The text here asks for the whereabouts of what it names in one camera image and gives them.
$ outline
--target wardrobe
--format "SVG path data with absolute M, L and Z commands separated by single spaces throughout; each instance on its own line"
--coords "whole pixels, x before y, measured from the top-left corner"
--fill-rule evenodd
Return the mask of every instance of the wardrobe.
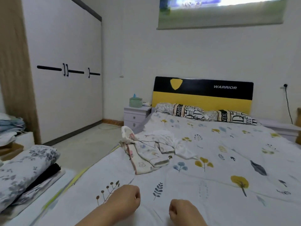
M 0 5 L 5 5 L 0 82 L 6 112 L 24 118 L 36 143 L 99 124 L 101 17 L 80 0 L 1 0 Z

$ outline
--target cardboard box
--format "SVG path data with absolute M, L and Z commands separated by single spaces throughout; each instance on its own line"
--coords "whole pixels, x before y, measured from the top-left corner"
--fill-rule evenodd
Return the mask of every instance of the cardboard box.
M 23 151 L 24 146 L 11 142 L 8 145 L 0 147 L 0 160 L 11 160 Z

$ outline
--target hand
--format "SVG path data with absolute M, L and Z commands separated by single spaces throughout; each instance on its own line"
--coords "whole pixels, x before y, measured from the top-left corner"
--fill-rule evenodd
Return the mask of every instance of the hand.
M 132 215 L 140 205 L 140 190 L 138 186 L 123 185 L 115 190 L 104 204 L 114 213 L 116 222 Z
M 187 200 L 173 199 L 170 202 L 169 215 L 176 226 L 207 226 L 198 209 Z

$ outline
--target person's left hand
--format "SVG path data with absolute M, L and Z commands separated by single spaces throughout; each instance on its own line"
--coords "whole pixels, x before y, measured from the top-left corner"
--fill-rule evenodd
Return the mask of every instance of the person's left hand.
M 121 221 L 132 215 L 140 205 L 138 186 L 123 185 L 115 190 L 104 204 L 114 213 L 114 218 Z

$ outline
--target floor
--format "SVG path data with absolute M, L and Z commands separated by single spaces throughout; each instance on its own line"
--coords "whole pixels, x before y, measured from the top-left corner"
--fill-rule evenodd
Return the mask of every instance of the floor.
M 106 156 L 120 139 L 121 127 L 100 124 L 53 147 L 61 153 L 57 163 L 78 173 Z

